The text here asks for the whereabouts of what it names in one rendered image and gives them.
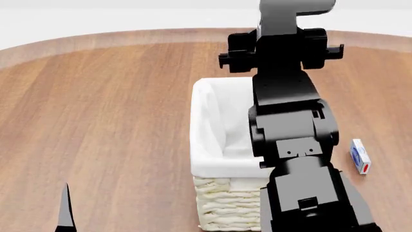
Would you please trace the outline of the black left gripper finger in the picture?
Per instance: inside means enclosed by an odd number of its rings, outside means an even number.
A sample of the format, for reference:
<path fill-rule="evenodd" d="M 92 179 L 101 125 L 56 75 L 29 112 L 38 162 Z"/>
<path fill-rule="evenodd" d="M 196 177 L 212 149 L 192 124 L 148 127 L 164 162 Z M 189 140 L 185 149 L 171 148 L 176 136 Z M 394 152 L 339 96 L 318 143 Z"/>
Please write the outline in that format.
<path fill-rule="evenodd" d="M 57 227 L 54 232 L 77 232 L 73 211 L 71 207 L 70 189 L 68 183 L 65 183 L 62 189 L 61 203 Z"/>

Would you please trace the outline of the wicker basket with white liner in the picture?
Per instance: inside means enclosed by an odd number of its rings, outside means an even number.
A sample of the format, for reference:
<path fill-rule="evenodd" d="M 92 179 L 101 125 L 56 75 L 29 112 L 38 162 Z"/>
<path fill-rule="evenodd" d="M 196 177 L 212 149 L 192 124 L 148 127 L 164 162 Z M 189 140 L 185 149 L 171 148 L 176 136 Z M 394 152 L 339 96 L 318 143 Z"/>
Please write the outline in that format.
<path fill-rule="evenodd" d="M 190 162 L 200 228 L 259 231 L 260 189 L 270 169 L 252 154 L 249 77 L 206 78 L 192 89 Z"/>

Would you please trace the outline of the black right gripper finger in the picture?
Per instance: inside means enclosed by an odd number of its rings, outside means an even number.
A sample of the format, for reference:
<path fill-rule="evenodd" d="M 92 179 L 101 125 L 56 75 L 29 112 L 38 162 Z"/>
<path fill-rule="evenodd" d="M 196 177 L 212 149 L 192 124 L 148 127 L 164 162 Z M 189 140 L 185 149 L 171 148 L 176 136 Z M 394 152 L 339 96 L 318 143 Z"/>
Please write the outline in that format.
<path fill-rule="evenodd" d="M 311 28 L 303 30 L 303 55 L 301 62 L 304 69 L 321 69 L 325 60 L 342 59 L 344 45 L 336 48 L 328 47 L 328 36 L 323 28 Z"/>
<path fill-rule="evenodd" d="M 230 73 L 246 73 L 256 67 L 257 30 L 230 34 L 227 38 L 228 52 L 218 56 L 219 66 L 229 66 Z"/>

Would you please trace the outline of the small white blue box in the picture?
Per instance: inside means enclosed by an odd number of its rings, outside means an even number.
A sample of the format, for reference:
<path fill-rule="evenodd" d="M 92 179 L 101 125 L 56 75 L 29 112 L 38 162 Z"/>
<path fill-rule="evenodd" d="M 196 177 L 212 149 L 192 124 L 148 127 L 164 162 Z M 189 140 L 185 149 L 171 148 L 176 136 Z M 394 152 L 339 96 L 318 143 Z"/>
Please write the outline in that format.
<path fill-rule="evenodd" d="M 371 160 L 360 139 L 352 139 L 350 156 L 360 175 L 366 175 L 371 168 Z"/>

